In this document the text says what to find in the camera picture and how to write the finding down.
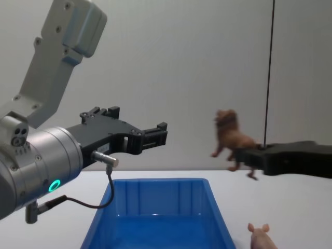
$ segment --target green led ring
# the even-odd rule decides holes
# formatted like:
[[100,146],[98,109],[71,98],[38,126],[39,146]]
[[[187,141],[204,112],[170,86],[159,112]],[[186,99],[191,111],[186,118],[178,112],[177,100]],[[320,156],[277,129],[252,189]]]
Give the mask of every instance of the green led ring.
[[52,184],[48,188],[48,191],[52,192],[52,191],[56,190],[60,186],[60,184],[61,184],[60,180],[55,180],[54,182],[52,182]]

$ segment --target pig ear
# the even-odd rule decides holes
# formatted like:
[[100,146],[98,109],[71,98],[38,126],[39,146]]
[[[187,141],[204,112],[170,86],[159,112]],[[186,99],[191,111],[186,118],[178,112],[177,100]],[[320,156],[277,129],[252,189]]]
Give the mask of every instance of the pig ear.
[[255,230],[254,225],[249,223],[248,224],[248,230],[249,230],[249,232],[254,232],[254,230]]
[[269,225],[268,225],[268,224],[263,225],[262,230],[263,230],[263,232],[268,232],[268,231],[270,231],[270,227],[269,227]]

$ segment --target black pole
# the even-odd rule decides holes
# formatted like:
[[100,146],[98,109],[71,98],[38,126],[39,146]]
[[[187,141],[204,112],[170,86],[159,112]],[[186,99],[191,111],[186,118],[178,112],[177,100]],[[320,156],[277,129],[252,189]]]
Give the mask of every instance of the black pole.
[[264,146],[266,146],[266,132],[267,132],[267,124],[268,124],[269,93],[270,93],[270,78],[271,78],[271,59],[272,59],[272,43],[273,43],[273,27],[274,27],[274,8],[275,8],[275,0],[273,0],[273,6],[272,6],[269,75],[268,75],[268,89],[267,89],[267,94],[266,94],[266,109],[265,109]]

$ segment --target silver cylindrical joint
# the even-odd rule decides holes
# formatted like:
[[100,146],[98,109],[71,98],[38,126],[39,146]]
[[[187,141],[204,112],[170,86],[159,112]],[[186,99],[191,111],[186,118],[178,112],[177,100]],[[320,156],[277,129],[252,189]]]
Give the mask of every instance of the silver cylindrical joint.
[[92,152],[91,157],[92,157],[93,160],[96,160],[98,162],[103,162],[107,165],[111,165],[113,168],[115,168],[119,164],[119,159],[116,159],[114,157],[105,155],[105,154],[103,154],[101,152],[98,152],[96,150],[94,152]]
[[0,151],[0,219],[73,180],[82,170],[79,144],[65,129],[37,131],[27,142],[15,158]]

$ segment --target screw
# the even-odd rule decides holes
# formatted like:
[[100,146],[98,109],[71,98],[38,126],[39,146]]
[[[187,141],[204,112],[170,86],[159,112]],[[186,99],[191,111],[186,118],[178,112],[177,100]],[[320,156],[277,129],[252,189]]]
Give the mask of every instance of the screw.
[[35,39],[35,44],[38,46],[40,45],[40,43],[42,43],[42,40],[38,37]]
[[11,141],[11,144],[15,147],[18,147],[20,145],[21,141],[18,137],[14,137]]
[[39,162],[42,160],[42,157],[40,155],[35,156],[35,159]]
[[60,32],[61,32],[61,26],[57,26],[57,27],[56,27],[56,32],[57,32],[57,33],[60,33]]
[[65,9],[65,10],[70,9],[70,7],[71,7],[71,4],[70,4],[70,3],[66,3],[66,4],[64,5],[64,9]]

